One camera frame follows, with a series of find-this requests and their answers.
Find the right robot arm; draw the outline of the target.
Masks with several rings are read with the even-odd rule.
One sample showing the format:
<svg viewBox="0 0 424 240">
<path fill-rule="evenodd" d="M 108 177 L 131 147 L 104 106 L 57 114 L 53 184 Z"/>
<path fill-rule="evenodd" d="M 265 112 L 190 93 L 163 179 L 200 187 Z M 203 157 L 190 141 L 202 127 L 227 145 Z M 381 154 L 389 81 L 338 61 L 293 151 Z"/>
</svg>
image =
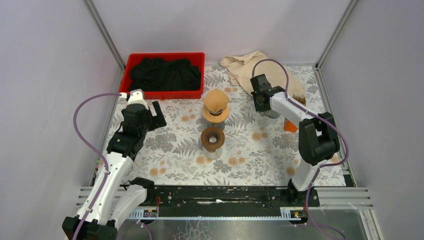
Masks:
<svg viewBox="0 0 424 240">
<path fill-rule="evenodd" d="M 319 167 L 328 163 L 340 150 L 338 134 L 333 129 L 331 113 L 317 114 L 300 104 L 280 86 L 273 87 L 265 74 L 250 79 L 253 102 L 257 112 L 274 111 L 298 129 L 298 151 L 302 158 L 296 173 L 287 185 L 287 201 L 301 205 L 311 191 Z"/>
</svg>

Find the grey ribbed glass dripper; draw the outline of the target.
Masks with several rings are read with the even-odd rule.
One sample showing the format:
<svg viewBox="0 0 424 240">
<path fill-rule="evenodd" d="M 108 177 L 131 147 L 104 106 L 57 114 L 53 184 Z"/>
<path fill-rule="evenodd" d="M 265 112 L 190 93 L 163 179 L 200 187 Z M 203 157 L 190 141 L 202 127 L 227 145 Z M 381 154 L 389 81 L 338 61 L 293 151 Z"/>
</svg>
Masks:
<svg viewBox="0 0 424 240">
<path fill-rule="evenodd" d="M 264 111 L 263 112 L 263 115 L 266 116 L 266 117 L 268 117 L 268 118 L 270 118 L 270 119 L 278 119 L 281 116 L 280 113 L 278 113 L 278 112 L 276 112 L 276 111 L 274 111 L 272 109 L 271 110 Z"/>
</svg>

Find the glass coffee carafe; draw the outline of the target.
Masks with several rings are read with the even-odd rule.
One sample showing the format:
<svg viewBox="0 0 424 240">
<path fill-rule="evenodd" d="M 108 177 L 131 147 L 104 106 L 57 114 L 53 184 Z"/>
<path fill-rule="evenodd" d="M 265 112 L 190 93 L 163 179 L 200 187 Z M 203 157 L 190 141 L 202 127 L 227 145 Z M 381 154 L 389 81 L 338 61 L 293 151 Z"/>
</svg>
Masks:
<svg viewBox="0 0 424 240">
<path fill-rule="evenodd" d="M 221 129 L 221 130 L 225 129 L 225 123 L 224 122 L 219 122 L 219 123 L 210 122 L 209 126 L 214 127 L 214 128 L 218 128 L 218 129 Z"/>
</svg>

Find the light wooden ring holder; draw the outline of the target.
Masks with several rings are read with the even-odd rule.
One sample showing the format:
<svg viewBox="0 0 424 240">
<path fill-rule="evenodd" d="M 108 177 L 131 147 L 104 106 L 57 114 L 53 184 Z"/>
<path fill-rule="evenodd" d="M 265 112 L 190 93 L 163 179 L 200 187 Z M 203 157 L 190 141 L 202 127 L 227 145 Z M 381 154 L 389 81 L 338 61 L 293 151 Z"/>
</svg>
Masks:
<svg viewBox="0 0 424 240">
<path fill-rule="evenodd" d="M 227 106 L 219 115 L 213 115 L 209 109 L 204 105 L 202 108 L 203 117 L 212 124 L 219 124 L 224 122 L 230 115 L 230 107 Z"/>
</svg>

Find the brown paper coffee filter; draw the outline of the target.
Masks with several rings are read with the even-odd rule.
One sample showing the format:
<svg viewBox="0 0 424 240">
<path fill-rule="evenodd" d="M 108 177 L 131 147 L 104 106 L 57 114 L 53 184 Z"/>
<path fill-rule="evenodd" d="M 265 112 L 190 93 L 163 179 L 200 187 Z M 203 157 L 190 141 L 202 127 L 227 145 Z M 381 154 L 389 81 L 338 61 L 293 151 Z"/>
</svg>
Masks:
<svg viewBox="0 0 424 240">
<path fill-rule="evenodd" d="M 209 90 L 203 99 L 206 110 L 213 116 L 220 115 L 228 106 L 230 99 L 228 95 L 220 90 Z"/>
</svg>

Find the orange coffee filter box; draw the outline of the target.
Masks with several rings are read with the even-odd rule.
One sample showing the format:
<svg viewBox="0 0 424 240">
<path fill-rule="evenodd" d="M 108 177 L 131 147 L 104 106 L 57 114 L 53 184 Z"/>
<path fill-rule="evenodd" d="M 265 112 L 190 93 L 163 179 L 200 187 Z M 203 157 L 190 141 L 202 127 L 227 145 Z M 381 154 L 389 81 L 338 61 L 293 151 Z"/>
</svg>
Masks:
<svg viewBox="0 0 424 240">
<path fill-rule="evenodd" d="M 300 110 L 298 105 L 306 104 L 305 96 L 294 95 L 289 100 L 285 101 L 285 105 L 288 107 L 288 117 L 284 119 L 283 129 L 287 132 L 295 133 L 298 130 L 299 122 L 302 120 L 304 113 Z"/>
</svg>

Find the dark wooden ring holder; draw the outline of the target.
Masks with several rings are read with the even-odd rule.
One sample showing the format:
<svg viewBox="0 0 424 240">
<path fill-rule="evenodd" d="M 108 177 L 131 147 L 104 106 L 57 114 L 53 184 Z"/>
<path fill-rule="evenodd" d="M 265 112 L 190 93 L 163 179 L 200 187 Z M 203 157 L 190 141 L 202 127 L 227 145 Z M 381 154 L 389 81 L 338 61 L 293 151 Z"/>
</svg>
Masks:
<svg viewBox="0 0 424 240">
<path fill-rule="evenodd" d="M 200 141 L 207 152 L 214 153 L 225 142 L 225 134 L 218 127 L 208 127 L 200 135 Z"/>
</svg>

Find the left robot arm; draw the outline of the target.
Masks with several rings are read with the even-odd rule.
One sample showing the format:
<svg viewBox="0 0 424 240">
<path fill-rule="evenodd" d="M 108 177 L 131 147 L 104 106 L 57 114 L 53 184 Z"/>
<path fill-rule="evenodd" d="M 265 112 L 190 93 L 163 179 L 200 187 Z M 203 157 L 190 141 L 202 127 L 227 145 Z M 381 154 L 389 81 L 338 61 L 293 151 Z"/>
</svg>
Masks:
<svg viewBox="0 0 424 240">
<path fill-rule="evenodd" d="M 159 102 L 152 102 L 152 106 L 155 115 L 139 102 L 130 103 L 122 110 L 124 120 L 109 141 L 102 175 L 76 216 L 68 216 L 62 223 L 69 240 L 115 240 L 120 226 L 137 206 L 154 202 L 154 182 L 141 177 L 130 181 L 124 194 L 114 201 L 125 173 L 144 145 L 147 132 L 167 124 Z"/>
</svg>

